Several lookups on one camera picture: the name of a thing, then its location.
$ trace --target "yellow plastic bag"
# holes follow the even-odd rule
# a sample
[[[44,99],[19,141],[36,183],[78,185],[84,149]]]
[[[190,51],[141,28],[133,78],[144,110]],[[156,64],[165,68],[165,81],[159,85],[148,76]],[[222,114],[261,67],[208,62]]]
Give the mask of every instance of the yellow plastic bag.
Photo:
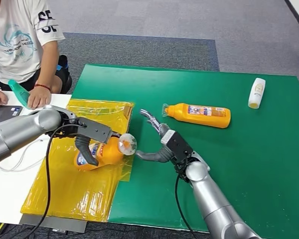
[[[67,109],[78,117],[103,123],[113,131],[125,133],[134,104],[70,100]],[[51,200],[48,216],[106,222],[112,197],[121,179],[128,181],[133,157],[119,165],[106,165],[91,171],[79,171],[73,165],[77,153],[73,138],[55,138],[49,157]],[[47,205],[45,160],[21,208],[22,213],[44,213]]]

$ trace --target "orange bottle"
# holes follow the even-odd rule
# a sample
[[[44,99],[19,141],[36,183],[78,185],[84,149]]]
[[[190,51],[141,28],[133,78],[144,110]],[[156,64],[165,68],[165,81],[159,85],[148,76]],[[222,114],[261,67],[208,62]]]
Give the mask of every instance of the orange bottle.
[[[164,104],[162,106],[162,116],[170,116],[178,121],[218,128],[226,128],[230,122],[230,111],[227,108],[196,106],[184,103],[174,106]]]
[[[75,157],[75,165],[82,171],[89,171],[102,167],[107,164],[119,164],[122,162],[124,155],[132,155],[137,149],[134,137],[129,133],[125,133],[121,137],[111,137],[105,143],[93,143],[90,145],[92,155],[99,162],[98,166],[88,163],[82,154],[77,153]]]

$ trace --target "green mat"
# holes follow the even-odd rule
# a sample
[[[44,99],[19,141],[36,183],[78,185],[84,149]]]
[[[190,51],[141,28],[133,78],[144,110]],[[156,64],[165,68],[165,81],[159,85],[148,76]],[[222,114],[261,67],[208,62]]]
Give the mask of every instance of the green mat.
[[[247,106],[256,77],[266,80],[258,110]],[[86,65],[73,98],[136,103],[130,133],[146,152],[160,148],[156,132],[138,112],[148,110],[180,133],[210,167],[236,211],[260,236],[299,238],[299,82],[293,76]],[[231,110],[228,128],[162,118],[162,105],[187,103]],[[171,163],[135,158],[130,182],[120,182],[109,221],[184,228]],[[179,197],[187,221],[206,231],[190,185]]]

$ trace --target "robotic arm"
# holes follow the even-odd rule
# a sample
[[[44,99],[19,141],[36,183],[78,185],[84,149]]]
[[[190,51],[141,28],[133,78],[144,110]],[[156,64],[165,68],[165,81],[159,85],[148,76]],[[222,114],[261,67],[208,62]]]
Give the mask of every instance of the robotic arm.
[[[202,216],[214,239],[261,239],[242,221],[209,175],[210,168],[176,131],[158,122],[141,110],[161,137],[162,147],[156,153],[137,151],[143,160],[173,163],[179,177],[190,183]],[[75,146],[90,164],[97,165],[88,145],[91,138],[106,143],[111,136],[120,136],[110,127],[77,117],[74,113],[46,105],[41,111],[18,116],[0,123],[0,162],[41,134],[75,137]]]
[[[0,123],[0,162],[12,153],[29,144],[41,134],[51,136],[55,130],[57,137],[75,137],[75,146],[87,160],[94,165],[98,162],[91,155],[88,145],[91,138],[106,143],[111,136],[120,136],[110,127],[76,117],[70,111],[46,105],[41,111],[27,116],[18,116]]]
[[[209,175],[210,167],[176,131],[158,122],[150,113],[141,110],[161,137],[162,147],[156,153],[137,150],[137,156],[148,161],[174,164],[180,178],[190,183],[208,231],[214,239],[261,239],[242,221]]]

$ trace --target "black shoe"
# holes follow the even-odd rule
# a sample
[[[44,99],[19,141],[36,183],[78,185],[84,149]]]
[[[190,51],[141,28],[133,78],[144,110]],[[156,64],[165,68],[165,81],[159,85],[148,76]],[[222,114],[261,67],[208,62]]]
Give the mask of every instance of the black shoe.
[[[66,78],[63,79],[63,85],[60,94],[66,94],[69,90],[70,90],[71,86],[72,85],[72,78],[69,72],[68,58],[65,55],[60,55],[59,57],[58,65],[62,66],[62,70],[66,75]]]

